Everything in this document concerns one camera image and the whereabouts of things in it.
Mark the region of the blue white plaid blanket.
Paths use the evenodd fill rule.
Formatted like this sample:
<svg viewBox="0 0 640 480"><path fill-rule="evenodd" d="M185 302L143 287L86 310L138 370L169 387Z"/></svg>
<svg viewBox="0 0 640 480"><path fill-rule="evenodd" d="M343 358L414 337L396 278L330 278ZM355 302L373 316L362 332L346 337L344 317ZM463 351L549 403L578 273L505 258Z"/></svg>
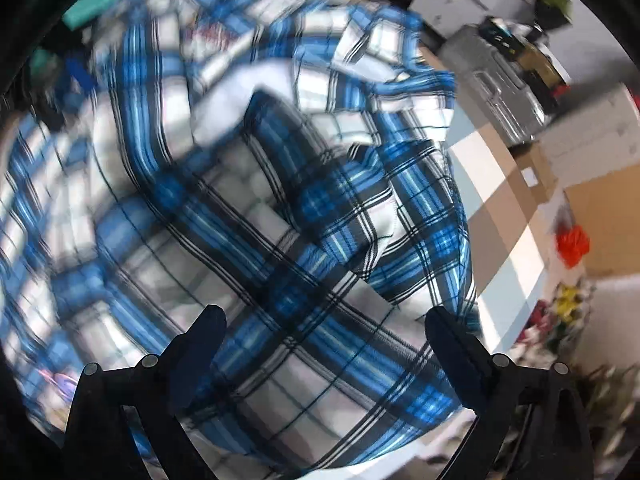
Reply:
<svg viewBox="0 0 640 480"><path fill-rule="evenodd" d="M374 460L460 406L425 337L478 330L421 19L348 0L119 0L72 122L27 115L1 179L1 345L65 430L82 368L228 328L184 423L226 479Z"/></svg>

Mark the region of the wooden door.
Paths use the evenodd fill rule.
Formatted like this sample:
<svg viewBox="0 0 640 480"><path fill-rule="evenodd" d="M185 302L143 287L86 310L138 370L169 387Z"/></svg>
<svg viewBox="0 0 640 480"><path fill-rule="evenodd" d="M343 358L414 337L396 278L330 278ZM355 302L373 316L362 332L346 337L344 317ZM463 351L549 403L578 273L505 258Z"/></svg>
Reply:
<svg viewBox="0 0 640 480"><path fill-rule="evenodd" d="M639 165L565 190L575 221L590 238L582 259L594 278L639 273Z"/></svg>

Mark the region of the white tall cabinet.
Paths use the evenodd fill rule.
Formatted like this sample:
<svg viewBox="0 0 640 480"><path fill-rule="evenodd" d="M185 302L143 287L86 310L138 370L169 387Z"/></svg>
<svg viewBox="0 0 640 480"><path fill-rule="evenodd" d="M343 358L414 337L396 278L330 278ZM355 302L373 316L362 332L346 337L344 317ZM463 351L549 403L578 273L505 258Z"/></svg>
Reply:
<svg viewBox="0 0 640 480"><path fill-rule="evenodd" d="M559 185L578 185L639 161L639 109L618 84L552 122L538 141Z"/></svg>

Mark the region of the silver hard-shell suitcase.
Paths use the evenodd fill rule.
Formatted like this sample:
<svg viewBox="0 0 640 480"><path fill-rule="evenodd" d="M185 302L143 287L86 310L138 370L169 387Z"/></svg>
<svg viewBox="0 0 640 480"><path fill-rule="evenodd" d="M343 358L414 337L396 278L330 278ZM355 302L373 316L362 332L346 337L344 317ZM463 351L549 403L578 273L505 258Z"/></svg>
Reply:
<svg viewBox="0 0 640 480"><path fill-rule="evenodd" d="M542 105L520 73L474 25L458 29L438 51L508 148L527 144L547 125Z"/></svg>

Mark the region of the orange plastic bag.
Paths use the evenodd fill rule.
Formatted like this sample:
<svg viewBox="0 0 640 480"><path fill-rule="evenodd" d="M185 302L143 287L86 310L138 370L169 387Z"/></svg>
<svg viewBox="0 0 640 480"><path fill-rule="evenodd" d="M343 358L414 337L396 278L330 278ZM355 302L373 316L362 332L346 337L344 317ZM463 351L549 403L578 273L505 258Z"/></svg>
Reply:
<svg viewBox="0 0 640 480"><path fill-rule="evenodd" d="M560 226L555 233L555 244L567 269L573 269L590 252L590 238L579 224Z"/></svg>

